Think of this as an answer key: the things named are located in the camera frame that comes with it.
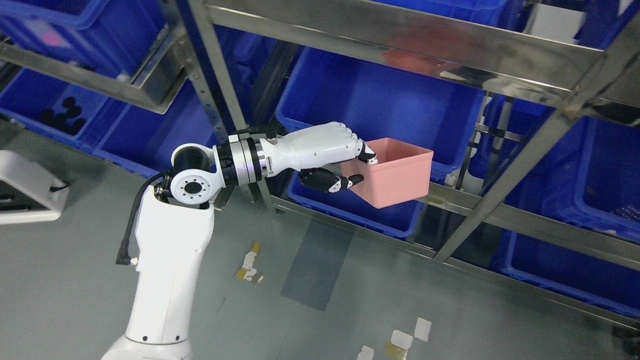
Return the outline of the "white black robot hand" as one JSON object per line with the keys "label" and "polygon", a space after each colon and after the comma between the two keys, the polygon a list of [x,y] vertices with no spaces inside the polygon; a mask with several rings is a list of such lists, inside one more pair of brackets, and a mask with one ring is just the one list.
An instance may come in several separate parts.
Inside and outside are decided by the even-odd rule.
{"label": "white black robot hand", "polygon": [[357,159],[369,166],[378,163],[375,151],[345,124],[332,121],[272,139],[261,138],[259,144],[266,159],[266,174],[274,177],[292,169],[300,183],[324,193],[338,193],[363,182],[362,174],[343,175],[327,170],[328,164]]}

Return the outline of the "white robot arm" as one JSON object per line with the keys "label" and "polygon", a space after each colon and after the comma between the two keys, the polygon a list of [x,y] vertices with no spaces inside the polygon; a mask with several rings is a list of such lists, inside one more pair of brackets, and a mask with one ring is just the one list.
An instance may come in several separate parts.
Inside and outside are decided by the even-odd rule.
{"label": "white robot arm", "polygon": [[118,264],[134,265],[138,283],[124,335],[105,360],[191,360],[189,336],[195,288],[213,236],[211,201],[237,181],[265,178],[270,164],[264,139],[230,136],[221,145],[178,146],[158,184],[137,195],[118,253]]}

